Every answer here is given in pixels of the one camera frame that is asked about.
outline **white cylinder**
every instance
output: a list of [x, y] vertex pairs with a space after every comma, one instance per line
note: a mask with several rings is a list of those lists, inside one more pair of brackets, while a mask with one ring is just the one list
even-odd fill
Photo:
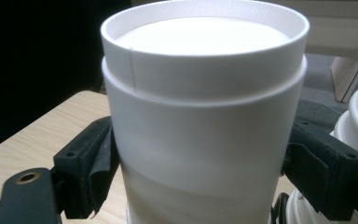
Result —
[[[117, 41], [140, 26], [194, 17], [252, 21], [287, 38], [208, 54]], [[103, 24], [103, 76], [132, 224], [268, 222], [307, 67], [308, 30], [286, 7], [225, 0], [151, 4]]]

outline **wooden surface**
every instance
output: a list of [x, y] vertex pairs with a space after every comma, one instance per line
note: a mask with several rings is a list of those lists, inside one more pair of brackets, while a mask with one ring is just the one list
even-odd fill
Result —
[[[82, 91], [0, 145], [0, 193], [11, 176], [35, 167], [51, 168], [53, 156], [94, 120], [109, 116], [107, 97]], [[277, 193], [290, 193], [294, 186], [281, 177]], [[66, 220], [63, 223], [127, 223], [124, 183], [121, 170], [115, 175], [108, 199], [100, 213], [86, 220]]]

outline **white cylindrical container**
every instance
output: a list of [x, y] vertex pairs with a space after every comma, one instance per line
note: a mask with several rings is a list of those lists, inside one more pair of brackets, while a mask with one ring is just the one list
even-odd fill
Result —
[[105, 21], [131, 224], [268, 222], [308, 30], [289, 8], [238, 0], [167, 1]]

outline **white plastic part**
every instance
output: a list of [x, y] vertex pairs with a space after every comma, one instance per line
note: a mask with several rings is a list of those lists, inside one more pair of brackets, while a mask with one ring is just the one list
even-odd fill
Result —
[[[268, 49], [207, 55], [141, 51], [118, 41], [143, 25], [199, 17], [261, 23], [288, 39]], [[101, 33], [109, 70], [132, 91], [162, 100], [205, 102], [252, 96], [284, 85], [301, 65], [309, 28], [305, 17], [286, 7], [256, 1], [196, 0], [159, 2], [122, 11], [103, 23]]]
[[[350, 147], [358, 150], [358, 91], [350, 100], [350, 108], [339, 118], [332, 135]], [[335, 222], [327, 220], [323, 215], [316, 213], [310, 203], [302, 197], [296, 189], [289, 197], [286, 207], [288, 224], [356, 224], [358, 223], [358, 212], [354, 212], [351, 221]]]
[[316, 213], [312, 205], [295, 189], [289, 197], [286, 205], [287, 224], [356, 224], [358, 213], [355, 213], [351, 221], [330, 221], [322, 213]]
[[[194, 17], [261, 23], [287, 40], [208, 54], [117, 42], [140, 26]], [[106, 20], [103, 76], [132, 224], [268, 222], [308, 30], [289, 8], [241, 0], [166, 1]]]

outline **wooden table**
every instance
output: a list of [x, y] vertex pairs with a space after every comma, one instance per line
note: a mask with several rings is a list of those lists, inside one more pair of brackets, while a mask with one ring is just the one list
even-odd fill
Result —
[[[53, 156], [94, 120], [110, 114], [107, 97], [82, 91], [58, 105], [20, 132], [0, 144], [0, 194], [4, 182], [11, 176], [35, 167], [53, 167]], [[290, 193], [294, 186], [280, 179], [277, 193]], [[118, 169], [107, 200], [93, 219], [67, 220], [63, 223], [127, 223], [127, 198], [121, 170]]]

